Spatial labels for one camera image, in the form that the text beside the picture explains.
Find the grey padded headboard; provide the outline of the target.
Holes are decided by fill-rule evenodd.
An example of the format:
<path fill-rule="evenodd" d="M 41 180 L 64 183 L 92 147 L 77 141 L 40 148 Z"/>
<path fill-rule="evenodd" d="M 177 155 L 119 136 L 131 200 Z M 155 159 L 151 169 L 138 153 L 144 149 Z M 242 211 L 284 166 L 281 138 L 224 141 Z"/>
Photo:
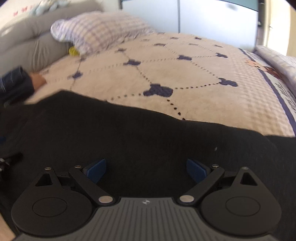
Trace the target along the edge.
<path fill-rule="evenodd" d="M 21 66 L 38 72 L 68 54 L 70 44 L 56 41 L 51 25 L 90 11 L 102 11 L 97 1 L 81 1 L 41 16 L 31 16 L 1 29 L 1 75 Z"/>

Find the yellow green small item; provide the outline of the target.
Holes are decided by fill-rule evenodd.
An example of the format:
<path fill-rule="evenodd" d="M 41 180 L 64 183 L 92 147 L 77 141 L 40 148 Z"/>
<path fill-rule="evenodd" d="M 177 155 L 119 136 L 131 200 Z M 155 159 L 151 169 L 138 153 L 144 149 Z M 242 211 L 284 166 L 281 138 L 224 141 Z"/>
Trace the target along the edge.
<path fill-rule="evenodd" d="M 79 51 L 77 51 L 74 46 L 72 46 L 72 47 L 69 48 L 68 54 L 69 54 L 69 56 L 72 56 L 72 57 L 80 56 Z"/>

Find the folded lilac quilt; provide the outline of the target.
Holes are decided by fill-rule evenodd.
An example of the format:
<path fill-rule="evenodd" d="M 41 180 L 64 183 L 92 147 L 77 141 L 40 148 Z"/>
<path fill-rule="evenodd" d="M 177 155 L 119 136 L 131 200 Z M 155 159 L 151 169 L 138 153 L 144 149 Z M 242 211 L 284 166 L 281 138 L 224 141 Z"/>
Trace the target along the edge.
<path fill-rule="evenodd" d="M 292 90 L 295 90 L 295 57 L 284 56 L 261 45 L 256 46 L 255 50 L 266 62 L 285 76 Z"/>

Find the folded dark navy clothes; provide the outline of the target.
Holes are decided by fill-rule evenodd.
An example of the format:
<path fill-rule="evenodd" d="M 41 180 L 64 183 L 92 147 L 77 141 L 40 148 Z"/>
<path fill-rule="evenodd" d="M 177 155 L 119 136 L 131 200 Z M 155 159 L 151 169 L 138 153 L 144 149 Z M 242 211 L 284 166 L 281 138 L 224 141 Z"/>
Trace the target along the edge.
<path fill-rule="evenodd" d="M 1 77 L 1 105 L 23 102 L 34 92 L 32 79 L 21 66 Z"/>

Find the plaid pillow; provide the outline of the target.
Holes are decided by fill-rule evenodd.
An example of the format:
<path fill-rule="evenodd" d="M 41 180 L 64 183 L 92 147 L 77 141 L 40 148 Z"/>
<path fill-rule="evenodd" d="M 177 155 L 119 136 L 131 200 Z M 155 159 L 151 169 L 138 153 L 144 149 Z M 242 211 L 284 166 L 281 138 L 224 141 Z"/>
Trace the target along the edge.
<path fill-rule="evenodd" d="M 69 42 L 80 55 L 107 50 L 155 30 L 141 18 L 123 11 L 83 13 L 51 25 L 50 32 L 59 42 Z"/>

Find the white teal wardrobe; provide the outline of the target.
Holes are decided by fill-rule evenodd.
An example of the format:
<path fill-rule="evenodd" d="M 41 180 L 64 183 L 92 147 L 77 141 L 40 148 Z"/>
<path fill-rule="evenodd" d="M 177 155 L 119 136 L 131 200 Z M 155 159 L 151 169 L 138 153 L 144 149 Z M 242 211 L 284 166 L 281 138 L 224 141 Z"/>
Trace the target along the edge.
<path fill-rule="evenodd" d="M 255 48 L 258 1 L 122 1 L 123 11 L 158 32 L 196 35 L 248 51 Z"/>

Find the blue plush toy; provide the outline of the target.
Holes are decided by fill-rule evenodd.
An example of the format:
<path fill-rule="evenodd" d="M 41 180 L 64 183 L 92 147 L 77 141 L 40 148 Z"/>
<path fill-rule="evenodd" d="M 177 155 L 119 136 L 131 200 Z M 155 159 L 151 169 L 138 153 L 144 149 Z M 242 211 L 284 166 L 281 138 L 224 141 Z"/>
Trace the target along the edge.
<path fill-rule="evenodd" d="M 45 0 L 40 1 L 35 7 L 30 10 L 31 16 L 41 16 L 47 12 L 55 11 L 58 8 L 63 8 L 69 5 L 70 1 L 65 0 Z"/>

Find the beige patterned bedspread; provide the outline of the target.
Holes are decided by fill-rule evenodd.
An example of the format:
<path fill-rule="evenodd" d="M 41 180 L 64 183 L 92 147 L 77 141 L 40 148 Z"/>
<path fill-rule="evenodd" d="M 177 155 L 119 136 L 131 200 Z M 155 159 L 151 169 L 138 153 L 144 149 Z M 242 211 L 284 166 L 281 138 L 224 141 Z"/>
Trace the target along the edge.
<path fill-rule="evenodd" d="M 37 102 L 69 90 L 180 120 L 295 136 L 295 97 L 259 53 L 194 35 L 158 33 L 102 53 L 64 57 L 42 71 Z"/>

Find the black fleece garment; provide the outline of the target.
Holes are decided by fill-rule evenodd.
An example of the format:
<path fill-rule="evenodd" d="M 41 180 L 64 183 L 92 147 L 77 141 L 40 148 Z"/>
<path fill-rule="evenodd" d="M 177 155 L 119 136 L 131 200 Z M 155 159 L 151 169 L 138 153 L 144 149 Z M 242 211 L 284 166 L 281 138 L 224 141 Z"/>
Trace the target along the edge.
<path fill-rule="evenodd" d="M 12 205 L 45 167 L 62 172 L 105 159 L 100 185 L 114 197 L 176 197 L 193 187 L 186 161 L 195 159 L 227 171 L 249 167 L 281 205 L 273 235 L 295 240 L 295 138 L 178 120 L 69 91 L 2 109 L 1 136 L 1 157 L 23 155 L 1 180 L 1 214 L 10 228 Z"/>

